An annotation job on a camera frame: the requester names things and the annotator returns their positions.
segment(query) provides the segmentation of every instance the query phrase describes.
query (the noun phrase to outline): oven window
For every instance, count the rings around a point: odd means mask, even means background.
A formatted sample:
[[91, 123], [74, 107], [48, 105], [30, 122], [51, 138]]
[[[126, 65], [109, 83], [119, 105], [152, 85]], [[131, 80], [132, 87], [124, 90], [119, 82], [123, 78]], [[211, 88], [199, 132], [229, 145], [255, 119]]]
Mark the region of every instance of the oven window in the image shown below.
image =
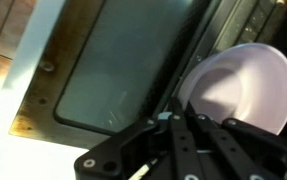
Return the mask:
[[56, 119], [113, 133], [151, 115], [196, 29], [200, 2], [106, 1], [56, 106]]

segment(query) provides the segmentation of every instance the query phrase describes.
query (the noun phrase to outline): dark metal frame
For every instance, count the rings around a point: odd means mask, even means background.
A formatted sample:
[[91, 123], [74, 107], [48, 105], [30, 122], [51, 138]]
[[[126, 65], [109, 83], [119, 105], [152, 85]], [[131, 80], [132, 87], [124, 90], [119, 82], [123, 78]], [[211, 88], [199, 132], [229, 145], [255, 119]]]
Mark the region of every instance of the dark metal frame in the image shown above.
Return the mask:
[[75, 162], [76, 177], [128, 179], [144, 164], [142, 179], [283, 179], [287, 140], [236, 119], [218, 125], [186, 112], [176, 98], [168, 121], [144, 119], [91, 149]]

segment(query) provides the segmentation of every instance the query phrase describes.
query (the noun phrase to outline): oven door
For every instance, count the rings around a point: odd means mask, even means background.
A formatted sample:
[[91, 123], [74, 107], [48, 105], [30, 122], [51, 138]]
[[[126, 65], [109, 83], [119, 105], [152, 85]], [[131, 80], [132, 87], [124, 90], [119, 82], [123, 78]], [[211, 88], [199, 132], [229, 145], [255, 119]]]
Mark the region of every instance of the oven door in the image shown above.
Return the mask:
[[12, 135], [90, 149], [156, 118], [206, 57], [269, 43], [287, 4], [67, 0], [55, 8], [58, 18], [33, 14], [3, 88], [3, 119]]

